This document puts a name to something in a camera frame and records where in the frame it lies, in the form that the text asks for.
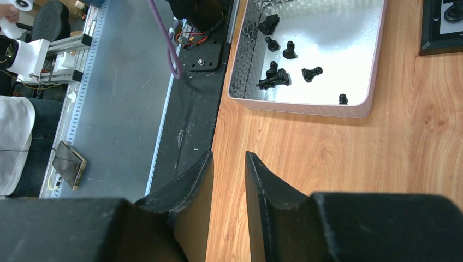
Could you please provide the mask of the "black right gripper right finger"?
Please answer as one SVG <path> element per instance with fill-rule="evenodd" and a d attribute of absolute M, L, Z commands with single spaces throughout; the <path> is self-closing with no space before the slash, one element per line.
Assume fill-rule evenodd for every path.
<path fill-rule="evenodd" d="M 245 154 L 252 261 L 462 261 L 462 212 L 430 194 L 305 195 Z"/>

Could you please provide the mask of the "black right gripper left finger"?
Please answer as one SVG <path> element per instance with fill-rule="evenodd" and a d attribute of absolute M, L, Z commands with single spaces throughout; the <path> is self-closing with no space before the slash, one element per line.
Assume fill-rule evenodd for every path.
<path fill-rule="evenodd" d="M 205 261 L 213 154 L 132 203 L 4 199 L 1 261 Z"/>

